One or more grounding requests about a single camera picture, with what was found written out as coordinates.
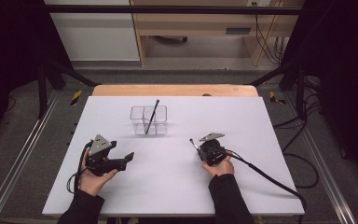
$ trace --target black cloth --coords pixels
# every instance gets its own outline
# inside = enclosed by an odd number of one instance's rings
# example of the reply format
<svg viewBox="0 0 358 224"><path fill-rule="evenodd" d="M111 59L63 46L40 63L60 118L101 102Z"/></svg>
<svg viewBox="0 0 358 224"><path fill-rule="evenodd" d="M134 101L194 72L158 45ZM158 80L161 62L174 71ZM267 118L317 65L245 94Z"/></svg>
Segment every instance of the black cloth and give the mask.
<svg viewBox="0 0 358 224"><path fill-rule="evenodd" d="M243 200L234 175L215 176L209 184L216 224L255 223Z"/></svg>
<svg viewBox="0 0 358 224"><path fill-rule="evenodd" d="M75 193L69 209L62 214L58 224L94 224L98 223L98 216L103 208L104 199L93 197L79 190Z"/></svg>
<svg viewBox="0 0 358 224"><path fill-rule="evenodd" d="M234 175L216 175L209 184L209 191L214 203L216 224L255 223L241 196ZM75 193L69 209L60 217L58 224L95 224L98 222L103 203L103 198L92 197L79 190Z"/></svg>

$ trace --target black curtain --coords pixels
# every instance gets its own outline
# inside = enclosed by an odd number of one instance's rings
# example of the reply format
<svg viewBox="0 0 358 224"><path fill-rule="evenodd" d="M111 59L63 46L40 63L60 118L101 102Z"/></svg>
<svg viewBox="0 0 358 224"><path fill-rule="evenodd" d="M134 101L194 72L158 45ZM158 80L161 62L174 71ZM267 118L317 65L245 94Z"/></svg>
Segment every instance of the black curtain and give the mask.
<svg viewBox="0 0 358 224"><path fill-rule="evenodd" d="M306 1L306 7L327 6L324 1ZM318 19L298 20L284 63ZM305 75L321 80L321 101L341 147L358 162L358 2L337 0L300 55Z"/></svg>
<svg viewBox="0 0 358 224"><path fill-rule="evenodd" d="M0 119L7 110L9 93L37 80L42 62L54 59L73 69L50 15L24 10L23 4L45 3L0 0ZM61 77L58 70L49 72Z"/></svg>

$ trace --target hand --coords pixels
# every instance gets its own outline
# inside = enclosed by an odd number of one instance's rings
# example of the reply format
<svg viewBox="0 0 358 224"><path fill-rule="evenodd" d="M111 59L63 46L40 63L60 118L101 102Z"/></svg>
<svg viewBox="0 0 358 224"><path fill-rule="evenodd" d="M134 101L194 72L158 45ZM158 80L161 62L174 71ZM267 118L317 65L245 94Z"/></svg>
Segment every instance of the hand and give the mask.
<svg viewBox="0 0 358 224"><path fill-rule="evenodd" d="M86 153L83 157L82 167L86 166L86 158L89 154L89 150L86 150ZM111 172L107 173L103 176L94 175L90 170L85 170L80 178L79 178L79 189L85 191L91 196L97 196L103 185L106 184L109 180L113 178L118 173L118 170L112 170Z"/></svg>
<svg viewBox="0 0 358 224"><path fill-rule="evenodd" d="M230 161L231 157L227 156L224 160L222 160L219 164L215 166L209 166L206 162L202 164L202 168L204 168L211 176L215 175L226 175L231 174L234 175L234 165Z"/></svg>

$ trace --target white table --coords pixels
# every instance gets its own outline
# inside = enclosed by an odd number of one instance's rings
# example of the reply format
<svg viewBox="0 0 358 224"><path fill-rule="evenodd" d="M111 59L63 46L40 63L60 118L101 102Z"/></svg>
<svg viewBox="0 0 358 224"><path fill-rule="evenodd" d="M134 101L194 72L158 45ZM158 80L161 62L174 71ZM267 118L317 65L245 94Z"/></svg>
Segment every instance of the white table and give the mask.
<svg viewBox="0 0 358 224"><path fill-rule="evenodd" d="M168 107L168 134L135 135L130 112L134 105ZM127 170L118 173L100 193L102 215L109 217L207 217L214 208L209 175L189 139L215 132L221 145L239 153L266 174L295 189L260 97L91 96L43 210L60 216L73 195L66 182L76 172L81 151L99 133L117 141L109 158L135 152ZM302 215L300 200L267 181L248 166L233 163L241 194L254 216Z"/></svg>

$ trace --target clear plastic container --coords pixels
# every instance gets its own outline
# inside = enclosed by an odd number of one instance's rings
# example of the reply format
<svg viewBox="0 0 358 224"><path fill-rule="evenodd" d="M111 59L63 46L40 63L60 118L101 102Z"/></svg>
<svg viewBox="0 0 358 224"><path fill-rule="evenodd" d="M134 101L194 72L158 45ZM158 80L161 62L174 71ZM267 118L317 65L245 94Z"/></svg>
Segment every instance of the clear plastic container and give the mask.
<svg viewBox="0 0 358 224"><path fill-rule="evenodd" d="M167 134L167 106L158 105L153 115L154 108L152 105L132 107L130 118L135 134Z"/></svg>

